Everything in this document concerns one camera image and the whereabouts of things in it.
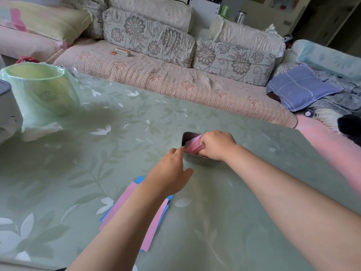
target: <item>forearm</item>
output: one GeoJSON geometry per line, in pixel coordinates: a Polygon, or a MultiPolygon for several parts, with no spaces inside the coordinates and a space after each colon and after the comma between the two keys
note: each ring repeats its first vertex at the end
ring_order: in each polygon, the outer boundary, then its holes
{"type": "Polygon", "coordinates": [[[157,187],[141,183],[67,270],[132,270],[149,225],[165,197],[157,187]]]}
{"type": "Polygon", "coordinates": [[[226,163],[319,271],[361,269],[361,217],[237,145],[226,163]]]}

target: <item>hand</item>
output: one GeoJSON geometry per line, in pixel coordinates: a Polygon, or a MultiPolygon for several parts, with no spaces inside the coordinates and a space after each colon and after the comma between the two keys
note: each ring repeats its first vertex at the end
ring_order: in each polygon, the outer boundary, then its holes
{"type": "Polygon", "coordinates": [[[227,154],[237,145],[230,133],[219,130],[204,134],[201,143],[205,144],[205,149],[201,150],[199,155],[218,161],[225,161],[227,154]]]}
{"type": "Polygon", "coordinates": [[[165,197],[181,191],[191,178],[193,169],[183,171],[184,147],[172,148],[151,170],[144,182],[160,188],[165,197]]]}

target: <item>plaid pillow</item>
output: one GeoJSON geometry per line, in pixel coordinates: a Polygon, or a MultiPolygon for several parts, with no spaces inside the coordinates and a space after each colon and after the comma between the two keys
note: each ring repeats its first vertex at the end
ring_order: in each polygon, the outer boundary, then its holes
{"type": "Polygon", "coordinates": [[[319,80],[306,63],[274,77],[266,88],[267,92],[278,95],[282,105],[291,112],[304,109],[318,99],[344,89],[319,80]]]}

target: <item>beige sofa cover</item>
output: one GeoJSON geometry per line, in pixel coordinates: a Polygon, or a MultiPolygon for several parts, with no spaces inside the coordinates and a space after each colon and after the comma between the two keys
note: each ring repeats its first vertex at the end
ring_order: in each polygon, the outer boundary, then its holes
{"type": "Polygon", "coordinates": [[[0,26],[0,54],[19,59],[30,56],[40,62],[53,63],[61,53],[61,47],[55,40],[0,26]]]}
{"type": "Polygon", "coordinates": [[[264,87],[184,68],[145,54],[112,55],[115,45],[87,39],[67,49],[54,64],[232,113],[295,127],[296,117],[266,95],[264,87]]]}

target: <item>table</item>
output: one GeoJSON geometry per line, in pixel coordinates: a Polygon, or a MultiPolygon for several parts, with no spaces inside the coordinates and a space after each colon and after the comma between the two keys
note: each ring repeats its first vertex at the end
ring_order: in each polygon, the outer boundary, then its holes
{"type": "MultiPolygon", "coordinates": [[[[266,161],[361,213],[340,176],[295,130],[79,75],[82,110],[64,131],[0,147],[0,260],[66,267],[130,182],[186,131],[221,129],[266,161]]],[[[37,121],[39,125],[49,122],[37,121]]],[[[313,270],[224,163],[195,172],[134,270],[313,270]]]]}

